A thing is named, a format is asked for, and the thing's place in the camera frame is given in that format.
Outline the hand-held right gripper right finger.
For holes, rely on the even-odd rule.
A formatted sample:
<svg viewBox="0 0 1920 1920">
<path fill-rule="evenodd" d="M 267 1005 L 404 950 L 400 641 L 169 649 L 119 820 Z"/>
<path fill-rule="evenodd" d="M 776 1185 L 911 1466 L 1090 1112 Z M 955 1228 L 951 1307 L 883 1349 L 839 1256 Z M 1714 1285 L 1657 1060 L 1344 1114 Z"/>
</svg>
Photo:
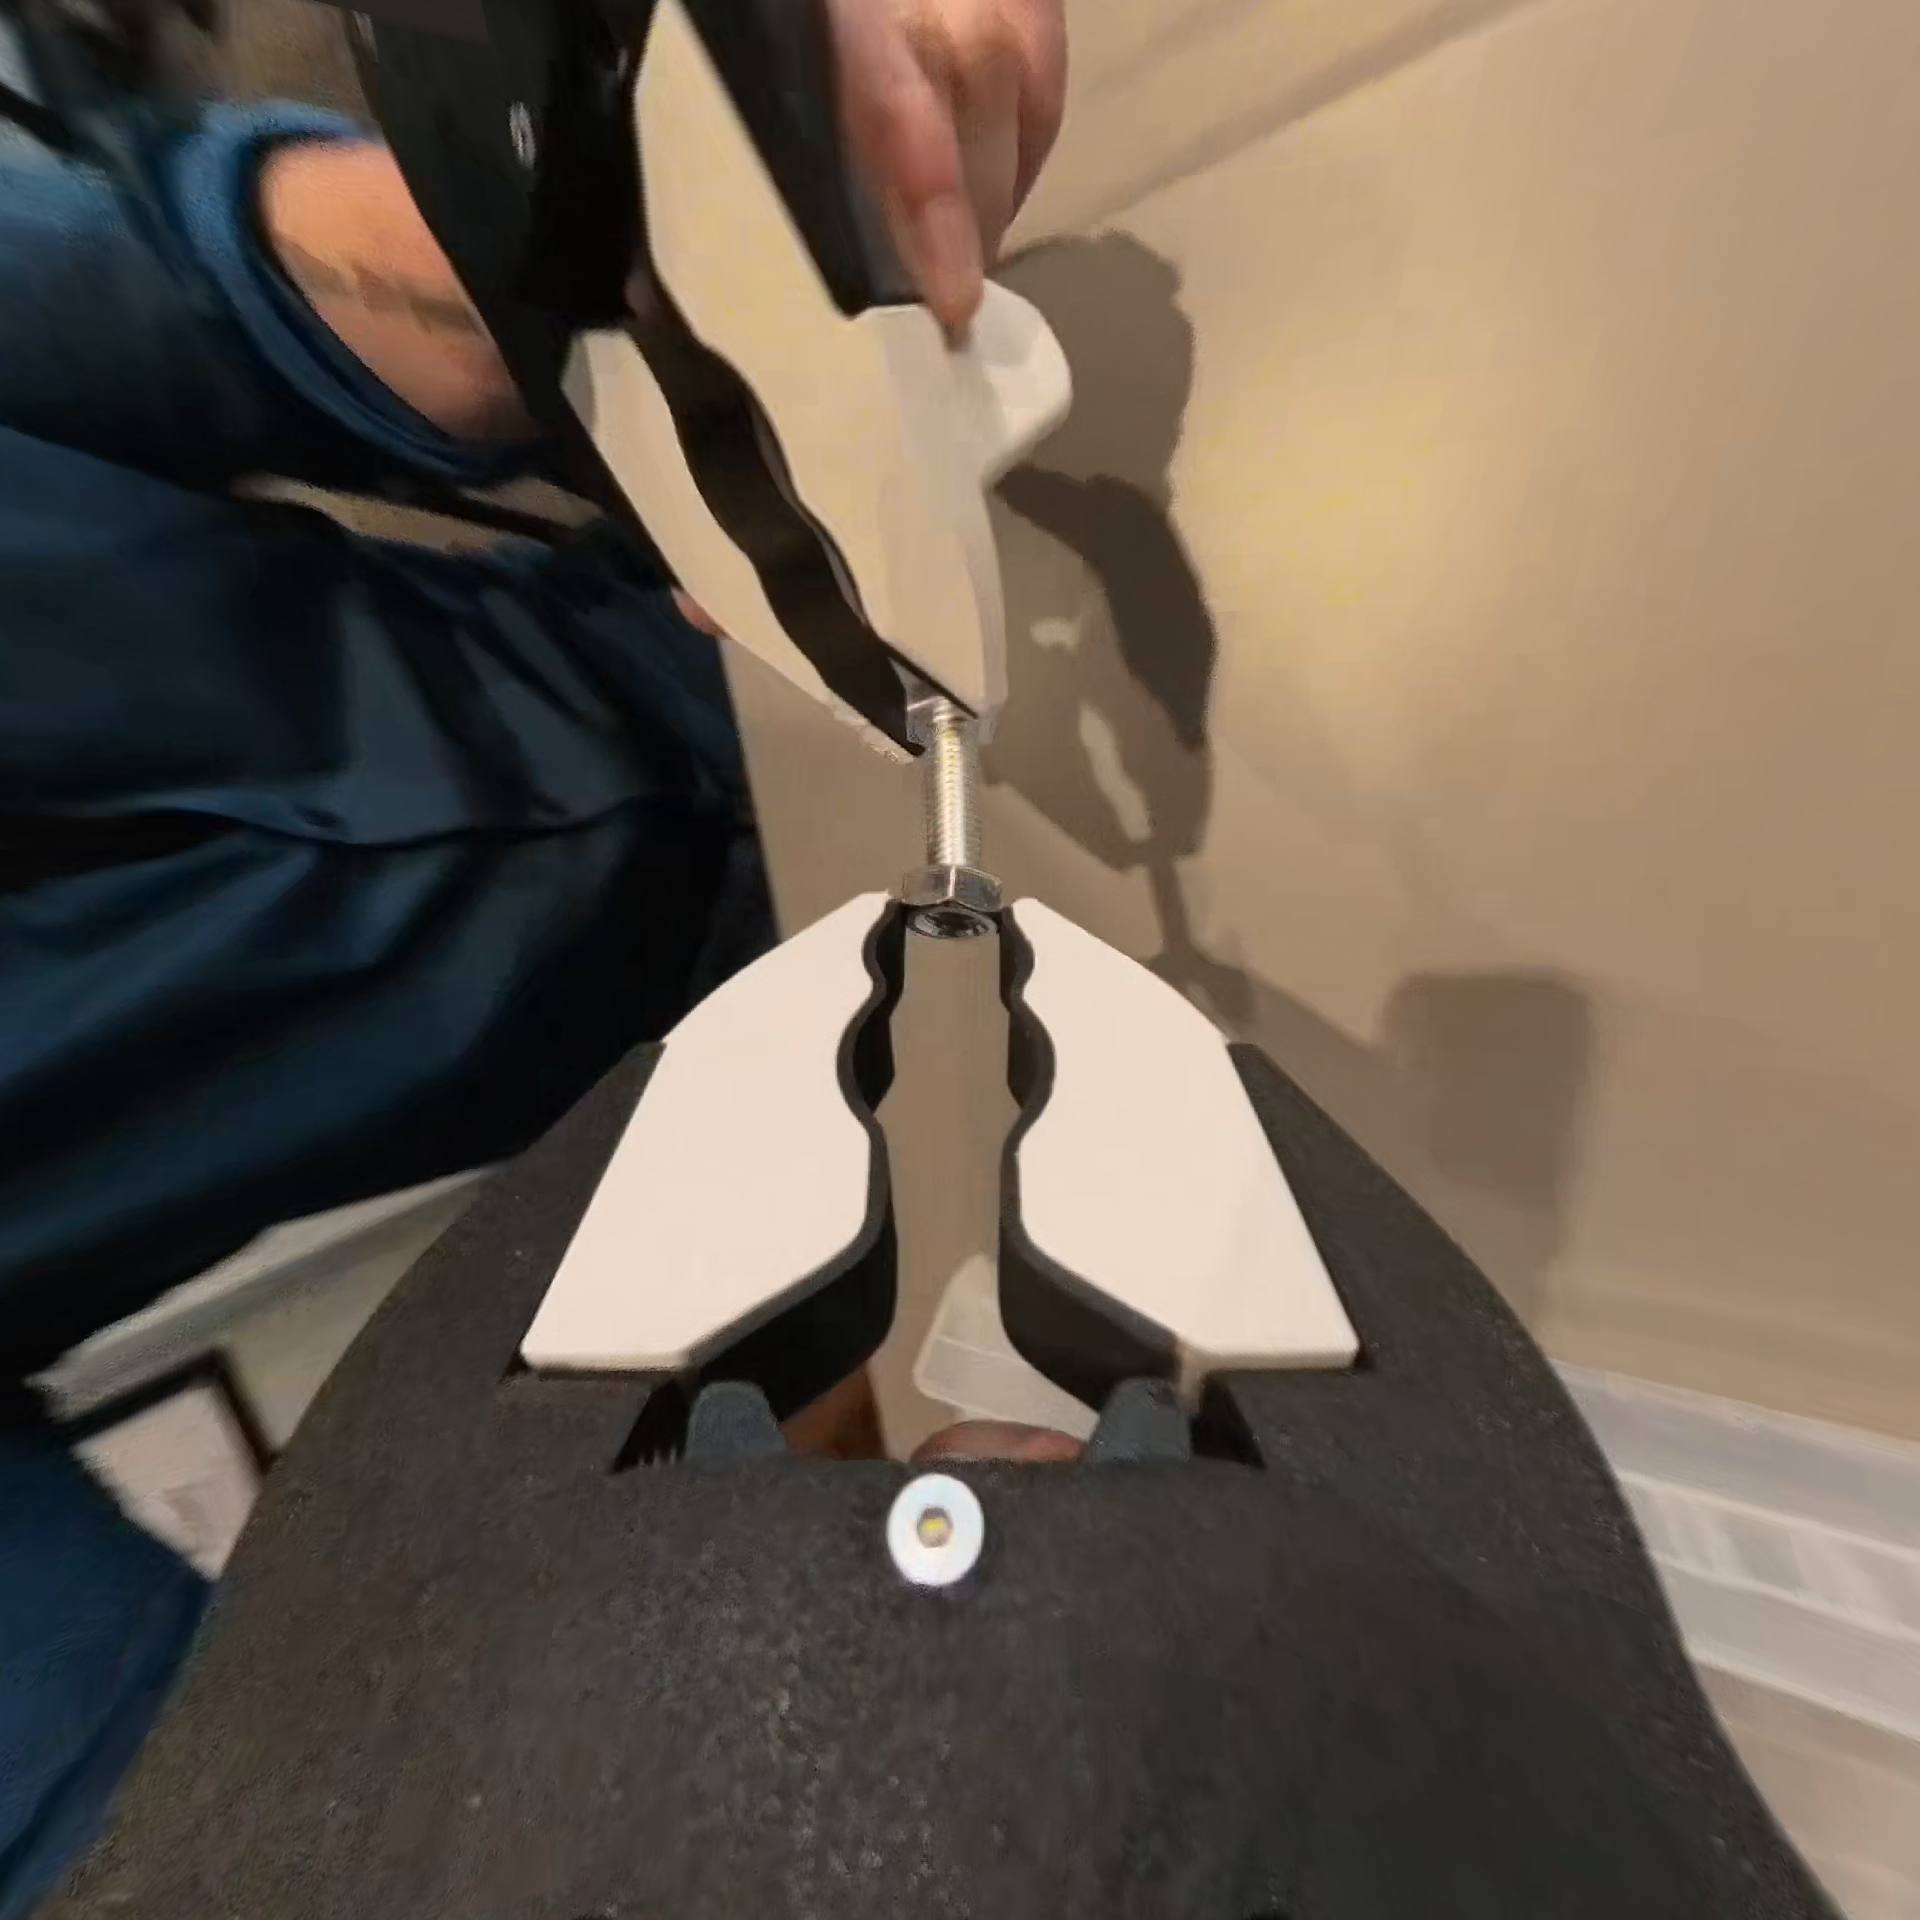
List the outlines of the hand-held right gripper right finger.
<svg viewBox="0 0 1920 1920">
<path fill-rule="evenodd" d="M 1043 1377 L 1347 1371 L 1360 1342 L 1233 1046 L 1025 899 L 1000 924 L 1000 1318 Z"/>
</svg>

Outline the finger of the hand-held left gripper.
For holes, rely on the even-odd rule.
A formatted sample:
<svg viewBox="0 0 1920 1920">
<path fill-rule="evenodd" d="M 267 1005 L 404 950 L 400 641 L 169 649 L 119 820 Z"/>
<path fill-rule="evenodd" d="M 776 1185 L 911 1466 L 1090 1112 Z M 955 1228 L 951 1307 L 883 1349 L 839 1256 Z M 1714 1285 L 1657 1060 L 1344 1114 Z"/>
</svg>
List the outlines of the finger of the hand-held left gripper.
<svg viewBox="0 0 1920 1920">
<path fill-rule="evenodd" d="M 850 725 L 1007 701 L 1011 292 L 948 340 L 839 148 L 821 5 L 655 5 L 633 68 L 633 513 Z"/>
<path fill-rule="evenodd" d="M 938 354 L 938 321 L 805 294 L 759 339 L 759 390 L 663 285 L 617 294 L 575 340 L 570 402 L 640 529 L 723 636 L 877 754 L 920 758 L 905 710 L 939 676 L 905 649 L 900 587 L 929 498 L 891 350 Z"/>
</svg>

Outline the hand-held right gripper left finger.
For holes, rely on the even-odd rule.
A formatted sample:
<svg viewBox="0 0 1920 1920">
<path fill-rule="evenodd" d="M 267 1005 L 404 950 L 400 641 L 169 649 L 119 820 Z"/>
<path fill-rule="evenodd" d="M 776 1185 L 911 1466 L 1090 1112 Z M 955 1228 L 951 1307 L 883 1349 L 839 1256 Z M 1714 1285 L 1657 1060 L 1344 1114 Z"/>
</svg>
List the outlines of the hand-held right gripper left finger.
<svg viewBox="0 0 1920 1920">
<path fill-rule="evenodd" d="M 689 1374 L 827 1282 L 881 1222 L 876 1096 L 853 1043 L 881 1009 L 864 894 L 785 939 L 663 1041 L 520 1345 L 535 1374 Z"/>
</svg>

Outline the steel hex bolt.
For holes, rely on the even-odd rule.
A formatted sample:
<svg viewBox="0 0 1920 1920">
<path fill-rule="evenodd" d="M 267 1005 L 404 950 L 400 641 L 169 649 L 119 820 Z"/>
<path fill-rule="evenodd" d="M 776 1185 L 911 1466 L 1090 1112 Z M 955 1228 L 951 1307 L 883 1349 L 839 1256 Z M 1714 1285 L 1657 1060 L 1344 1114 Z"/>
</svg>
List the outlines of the steel hex bolt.
<svg viewBox="0 0 1920 1920">
<path fill-rule="evenodd" d="M 955 699 L 927 689 L 908 701 L 905 715 L 922 747 L 927 860 L 931 866 L 979 869 L 981 723 Z"/>
</svg>

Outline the steel hex nut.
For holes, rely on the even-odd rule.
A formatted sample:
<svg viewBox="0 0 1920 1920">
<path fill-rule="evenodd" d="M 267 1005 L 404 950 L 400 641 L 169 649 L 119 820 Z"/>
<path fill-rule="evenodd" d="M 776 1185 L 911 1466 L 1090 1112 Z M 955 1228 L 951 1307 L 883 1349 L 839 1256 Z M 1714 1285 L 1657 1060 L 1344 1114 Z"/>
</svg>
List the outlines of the steel hex nut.
<svg viewBox="0 0 1920 1920">
<path fill-rule="evenodd" d="M 908 930 L 924 939 L 965 941 L 996 938 L 1001 883 L 971 864 L 927 864 L 896 890 Z"/>
</svg>

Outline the person's left forearm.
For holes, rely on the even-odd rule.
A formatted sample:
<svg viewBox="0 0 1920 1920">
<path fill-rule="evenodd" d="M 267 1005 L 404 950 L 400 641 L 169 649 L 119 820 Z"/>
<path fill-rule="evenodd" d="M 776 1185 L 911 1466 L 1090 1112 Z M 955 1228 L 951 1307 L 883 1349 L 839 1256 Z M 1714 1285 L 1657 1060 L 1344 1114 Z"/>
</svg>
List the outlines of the person's left forearm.
<svg viewBox="0 0 1920 1920">
<path fill-rule="evenodd" d="M 467 442 L 541 436 L 387 148 L 283 141 L 259 168 L 257 211 L 283 277 L 420 419 Z"/>
</svg>

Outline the person's left hand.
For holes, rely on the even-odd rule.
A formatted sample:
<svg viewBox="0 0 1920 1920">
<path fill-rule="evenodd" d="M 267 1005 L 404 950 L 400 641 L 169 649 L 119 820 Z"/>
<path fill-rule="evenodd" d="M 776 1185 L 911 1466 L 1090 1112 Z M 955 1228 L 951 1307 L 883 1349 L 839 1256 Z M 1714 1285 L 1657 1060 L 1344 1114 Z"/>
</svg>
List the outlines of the person's left hand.
<svg viewBox="0 0 1920 1920">
<path fill-rule="evenodd" d="M 989 277 L 1066 110 L 1064 5 L 716 5 L 701 27 L 716 132 L 690 162 L 719 211 L 668 250 L 693 328 L 759 390 L 785 307 L 924 305 L 939 350 L 891 350 L 927 541 L 904 643 L 946 684 L 985 681 L 1001 582 L 987 494 L 1073 402 L 1066 350 Z"/>
</svg>

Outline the person's blue shirt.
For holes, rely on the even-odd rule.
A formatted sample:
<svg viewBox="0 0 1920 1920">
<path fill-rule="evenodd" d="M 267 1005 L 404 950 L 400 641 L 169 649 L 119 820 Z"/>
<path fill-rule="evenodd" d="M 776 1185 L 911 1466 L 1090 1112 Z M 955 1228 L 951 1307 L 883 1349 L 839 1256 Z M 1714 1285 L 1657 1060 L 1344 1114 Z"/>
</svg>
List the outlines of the person's blue shirt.
<svg viewBox="0 0 1920 1920">
<path fill-rule="evenodd" d="M 281 1222 L 520 1154 L 770 930 L 719 654 L 621 533 L 452 556 L 245 492 L 548 443 L 455 440 L 321 322 L 257 211 L 299 139 L 373 141 L 4 125 L 4 1915 L 208 1597 L 35 1378 Z"/>
</svg>

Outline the clear plastic bin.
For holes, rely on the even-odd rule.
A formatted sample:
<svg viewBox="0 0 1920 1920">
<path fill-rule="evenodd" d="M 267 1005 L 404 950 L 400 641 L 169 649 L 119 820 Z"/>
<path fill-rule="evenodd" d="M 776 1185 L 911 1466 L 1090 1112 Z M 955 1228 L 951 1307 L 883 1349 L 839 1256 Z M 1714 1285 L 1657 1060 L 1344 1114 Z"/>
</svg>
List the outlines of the clear plastic bin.
<svg viewBox="0 0 1920 1920">
<path fill-rule="evenodd" d="M 1917 1452 L 1559 1361 L 1698 1665 L 1917 1739 Z"/>
</svg>

